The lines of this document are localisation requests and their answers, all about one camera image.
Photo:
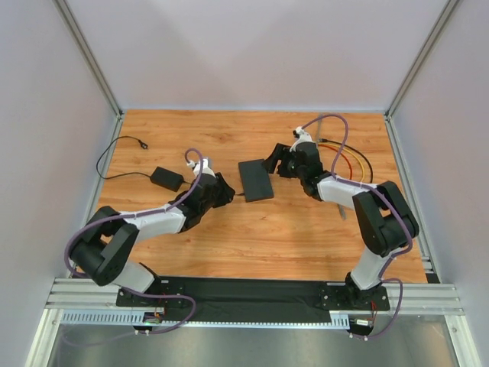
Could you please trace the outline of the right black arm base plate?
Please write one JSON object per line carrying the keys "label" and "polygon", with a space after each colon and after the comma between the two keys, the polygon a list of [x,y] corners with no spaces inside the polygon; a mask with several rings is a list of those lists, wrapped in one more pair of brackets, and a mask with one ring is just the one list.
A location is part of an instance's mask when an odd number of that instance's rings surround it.
{"label": "right black arm base plate", "polygon": [[359,291],[346,283],[319,284],[321,307],[326,310],[390,310],[387,289],[378,285],[367,291]]}

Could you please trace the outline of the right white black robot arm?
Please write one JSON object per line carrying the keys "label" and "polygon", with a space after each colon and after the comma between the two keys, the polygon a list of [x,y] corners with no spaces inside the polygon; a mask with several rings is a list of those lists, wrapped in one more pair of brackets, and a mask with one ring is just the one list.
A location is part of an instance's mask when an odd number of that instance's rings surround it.
{"label": "right white black robot arm", "polygon": [[315,200],[355,211],[364,251],[345,277],[351,300],[359,300],[377,290],[390,263],[413,248],[419,224],[394,182],[365,184],[340,177],[323,168],[313,142],[292,147],[277,144],[263,166],[270,174],[297,178],[305,194]]}

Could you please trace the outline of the black network switch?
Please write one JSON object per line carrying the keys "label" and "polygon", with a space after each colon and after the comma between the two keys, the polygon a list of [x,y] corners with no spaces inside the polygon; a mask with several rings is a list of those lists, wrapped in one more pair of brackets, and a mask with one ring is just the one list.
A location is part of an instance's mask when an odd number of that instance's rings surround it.
{"label": "black network switch", "polygon": [[239,162],[238,170],[247,203],[274,198],[269,173],[264,167],[264,159]]}

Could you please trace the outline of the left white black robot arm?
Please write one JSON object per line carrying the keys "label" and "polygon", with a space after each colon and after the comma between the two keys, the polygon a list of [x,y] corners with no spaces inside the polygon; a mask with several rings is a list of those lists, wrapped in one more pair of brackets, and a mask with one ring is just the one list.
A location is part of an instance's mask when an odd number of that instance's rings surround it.
{"label": "left white black robot arm", "polygon": [[159,208],[118,212],[104,206],[74,235],[65,259],[100,287],[115,284],[139,296],[160,294],[160,278],[147,266],[128,260],[133,247],[153,237],[190,230],[211,208],[231,203],[234,195],[220,173],[202,174],[189,190]]}

